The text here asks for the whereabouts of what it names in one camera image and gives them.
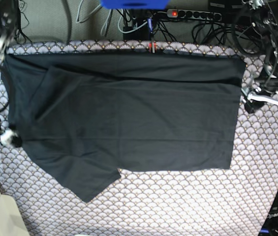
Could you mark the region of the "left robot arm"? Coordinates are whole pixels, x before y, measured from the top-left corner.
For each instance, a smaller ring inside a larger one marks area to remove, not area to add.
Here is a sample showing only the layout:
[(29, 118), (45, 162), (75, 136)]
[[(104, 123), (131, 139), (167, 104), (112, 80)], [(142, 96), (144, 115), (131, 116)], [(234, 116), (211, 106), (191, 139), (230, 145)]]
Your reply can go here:
[[(236, 26), (243, 16), (249, 17), (250, 27), (260, 37), (259, 51), (248, 52), (239, 43)], [(232, 25), (231, 36), (236, 49), (246, 57), (265, 56), (259, 75), (252, 75), (242, 87), (245, 110), (255, 113), (265, 104), (278, 106), (278, 1), (245, 0)]]

